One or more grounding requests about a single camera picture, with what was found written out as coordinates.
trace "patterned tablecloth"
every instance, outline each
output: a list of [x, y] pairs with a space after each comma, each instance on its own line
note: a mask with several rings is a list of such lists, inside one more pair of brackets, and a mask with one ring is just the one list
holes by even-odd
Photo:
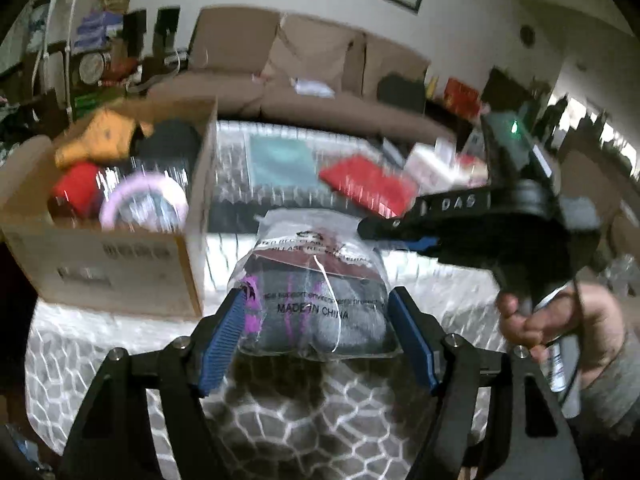
[[[205, 315], [226, 295], [236, 262], [255, 235], [209, 235]], [[490, 273], [441, 266], [416, 254], [383, 253], [391, 286], [404, 285], [447, 332], [480, 348], [503, 349]], [[160, 349], [191, 333], [194, 321], [142, 319], [39, 301], [26, 355], [26, 399], [33, 429], [62, 453], [74, 417], [107, 352]], [[159, 394], [147, 393], [154, 443], [165, 478], [179, 478]], [[233, 478], [403, 479], [426, 436], [434, 402], [403, 356], [317, 363], [237, 353], [223, 386], [202, 401]], [[479, 393], [473, 433], [486, 425]]]

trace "red object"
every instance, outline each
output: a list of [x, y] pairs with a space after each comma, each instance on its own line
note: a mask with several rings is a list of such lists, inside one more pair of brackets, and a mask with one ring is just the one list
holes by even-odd
[[471, 120], [480, 113], [480, 92], [455, 78], [449, 78], [444, 89], [447, 109], [464, 119]]
[[80, 162], [68, 170], [51, 190], [51, 197], [68, 204], [79, 218], [89, 218], [98, 197], [95, 180], [100, 168], [90, 162]]
[[418, 187], [406, 177], [386, 174], [361, 155], [344, 158], [319, 173], [321, 180], [384, 218], [400, 216], [414, 202]]

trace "red pouch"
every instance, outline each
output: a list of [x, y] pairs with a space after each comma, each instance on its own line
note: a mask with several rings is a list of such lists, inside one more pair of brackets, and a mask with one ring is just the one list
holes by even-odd
[[384, 218], [401, 216], [413, 205], [418, 193], [413, 180], [387, 174], [361, 155], [344, 158], [324, 168], [319, 177], [333, 189]]

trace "plastic bag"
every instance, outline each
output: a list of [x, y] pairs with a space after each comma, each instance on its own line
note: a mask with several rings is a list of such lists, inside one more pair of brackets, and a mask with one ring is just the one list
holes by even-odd
[[267, 213], [229, 281], [248, 298], [242, 352], [320, 361], [399, 352], [386, 318], [385, 268], [357, 225], [329, 210]]
[[186, 219], [190, 169], [185, 160], [131, 158], [96, 176], [102, 196], [100, 225], [141, 226], [153, 232], [179, 231]]

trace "person's sleeve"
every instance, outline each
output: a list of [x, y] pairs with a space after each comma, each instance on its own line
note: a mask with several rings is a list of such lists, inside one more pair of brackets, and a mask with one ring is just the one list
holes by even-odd
[[613, 439], [630, 436], [640, 420], [640, 343], [632, 330], [617, 357], [582, 391], [580, 426]]

